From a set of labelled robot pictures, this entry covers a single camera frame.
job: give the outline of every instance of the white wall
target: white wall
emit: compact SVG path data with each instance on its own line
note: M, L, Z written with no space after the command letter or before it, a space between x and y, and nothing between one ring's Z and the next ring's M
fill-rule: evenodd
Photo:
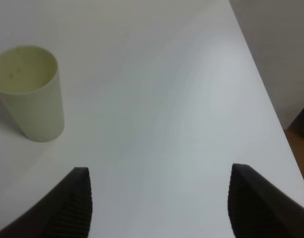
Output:
M230 0L283 128L304 107L304 0Z

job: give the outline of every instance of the cup rim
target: cup rim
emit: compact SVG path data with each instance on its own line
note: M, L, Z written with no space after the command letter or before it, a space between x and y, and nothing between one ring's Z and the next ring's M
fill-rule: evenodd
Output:
M53 80L54 80L54 78L56 77L56 75L58 74L58 61L57 61L56 57L54 56L54 54L51 53L49 50L47 50L47 49L45 49L45 48L43 48L43 47L40 47L40 46L34 46L34 45L18 45L18 46L9 48L9 49L7 49L7 50L1 52L1 53L0 53L0 57L1 57L2 55L4 55L5 53L7 53L7 52L16 50L17 48L36 48L36 49L45 51L45 52L48 53L48 54L53 58L53 60L55 61L55 64L56 64L56 71L55 71L53 77L52 77L45 85L43 85L42 87L40 87L40 88L38 88L38 89L35 89L35 90L33 90L33 91L20 92L20 93L11 93L11 92L4 91L4 90L1 90L1 89L0 89L0 93L6 94L6 95L12 95L12 96L28 95L28 94L37 93L37 92L39 92L40 90L42 90L42 89L44 89L45 87L47 87L48 85L50 85L50 84L53 82Z

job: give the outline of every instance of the wooden floor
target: wooden floor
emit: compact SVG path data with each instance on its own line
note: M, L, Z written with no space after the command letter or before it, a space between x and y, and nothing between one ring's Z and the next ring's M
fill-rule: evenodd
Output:
M304 178L304 137L289 129L284 130L284 132Z

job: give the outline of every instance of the paper cup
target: paper cup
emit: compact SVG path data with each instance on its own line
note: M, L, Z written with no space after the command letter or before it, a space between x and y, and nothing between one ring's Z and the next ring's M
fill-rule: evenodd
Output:
M49 51L20 46L2 53L0 98L29 139L46 142L63 131L58 64Z

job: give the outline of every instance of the white table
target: white table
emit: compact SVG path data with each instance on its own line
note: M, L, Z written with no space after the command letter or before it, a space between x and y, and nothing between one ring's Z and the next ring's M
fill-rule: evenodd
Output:
M232 163L304 206L304 181L227 0L0 0L0 49L59 59L65 130L0 121L0 229L89 167L91 238L233 237Z

